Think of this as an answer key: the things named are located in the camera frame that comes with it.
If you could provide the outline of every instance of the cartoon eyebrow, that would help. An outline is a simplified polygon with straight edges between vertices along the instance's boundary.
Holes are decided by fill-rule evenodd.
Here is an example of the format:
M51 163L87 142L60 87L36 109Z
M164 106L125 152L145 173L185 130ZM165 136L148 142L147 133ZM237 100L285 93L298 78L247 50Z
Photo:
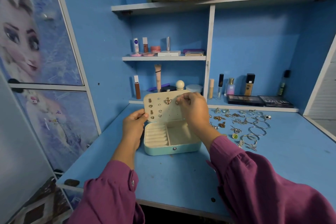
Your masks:
M33 30L32 28L31 28L31 29L28 29L26 32L27 32L27 34L29 34L29 33L31 33L31 32L36 33L35 30Z
M19 31L19 28L15 27L14 25L10 24L10 23L6 23L8 24L9 26L11 26L12 28L16 29L17 31Z

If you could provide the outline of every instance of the person's right hand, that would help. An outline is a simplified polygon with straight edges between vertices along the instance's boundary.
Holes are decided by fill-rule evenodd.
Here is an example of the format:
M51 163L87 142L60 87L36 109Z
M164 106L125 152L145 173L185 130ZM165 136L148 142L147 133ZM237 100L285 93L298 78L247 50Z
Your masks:
M199 93L188 92L179 96L177 102L191 131L209 151L212 141L221 134L209 123L209 109L204 97Z

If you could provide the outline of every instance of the hand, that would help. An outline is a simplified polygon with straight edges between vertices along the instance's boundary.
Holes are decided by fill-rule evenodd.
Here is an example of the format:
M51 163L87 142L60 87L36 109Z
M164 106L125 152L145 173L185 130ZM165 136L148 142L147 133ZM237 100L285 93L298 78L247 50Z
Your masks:
M144 109L140 109L123 120L123 137L111 160L124 162L131 169L134 169L135 151L139 148L140 138L148 116Z
M205 98L199 93L188 92L178 97L177 102L189 128L209 151L212 141L221 134L209 123L209 109Z

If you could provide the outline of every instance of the black cap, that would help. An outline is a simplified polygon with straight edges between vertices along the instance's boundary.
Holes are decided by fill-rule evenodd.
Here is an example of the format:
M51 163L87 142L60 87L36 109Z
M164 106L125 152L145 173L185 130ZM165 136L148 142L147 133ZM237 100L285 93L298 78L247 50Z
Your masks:
M222 87L223 86L223 80L224 80L224 74L219 74L218 87Z
M254 83L255 74L246 75L246 83Z
M283 74L284 78L289 78L291 76L291 70L286 70Z

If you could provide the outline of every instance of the person's left hand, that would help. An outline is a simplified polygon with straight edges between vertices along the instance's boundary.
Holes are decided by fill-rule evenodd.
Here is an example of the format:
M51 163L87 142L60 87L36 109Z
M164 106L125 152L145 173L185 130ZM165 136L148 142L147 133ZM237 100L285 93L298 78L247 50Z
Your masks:
M122 141L127 141L129 145L134 147L134 151L139 148L140 137L148 116L149 115L145 113L145 109L140 109L131 113L123 120Z

